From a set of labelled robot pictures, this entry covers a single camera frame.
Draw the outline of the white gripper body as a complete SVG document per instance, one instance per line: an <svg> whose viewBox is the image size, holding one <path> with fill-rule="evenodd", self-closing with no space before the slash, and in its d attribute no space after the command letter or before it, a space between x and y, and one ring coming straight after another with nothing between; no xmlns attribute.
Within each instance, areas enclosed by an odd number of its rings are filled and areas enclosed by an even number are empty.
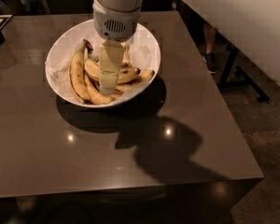
<svg viewBox="0 0 280 224"><path fill-rule="evenodd" d="M94 27L103 39L126 41L135 33L140 10L141 0L94 0Z"/></svg>

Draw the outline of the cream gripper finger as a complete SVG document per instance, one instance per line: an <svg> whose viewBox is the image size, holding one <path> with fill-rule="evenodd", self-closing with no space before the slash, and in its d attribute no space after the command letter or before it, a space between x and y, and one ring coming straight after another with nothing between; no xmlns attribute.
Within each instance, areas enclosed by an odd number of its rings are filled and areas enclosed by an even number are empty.
<svg viewBox="0 0 280 224"><path fill-rule="evenodd" d="M124 48L114 40L106 40L100 46L99 52L99 84L103 95L114 93L119 79L119 70L122 65Z"/></svg>

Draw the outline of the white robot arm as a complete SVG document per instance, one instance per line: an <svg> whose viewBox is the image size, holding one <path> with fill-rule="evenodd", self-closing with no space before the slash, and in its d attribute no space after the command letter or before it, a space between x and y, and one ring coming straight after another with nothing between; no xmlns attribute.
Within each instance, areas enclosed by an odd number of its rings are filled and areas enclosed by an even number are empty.
<svg viewBox="0 0 280 224"><path fill-rule="evenodd" d="M93 0L93 22L100 45L100 92L114 92L123 61L122 43L135 33L143 0Z"/></svg>

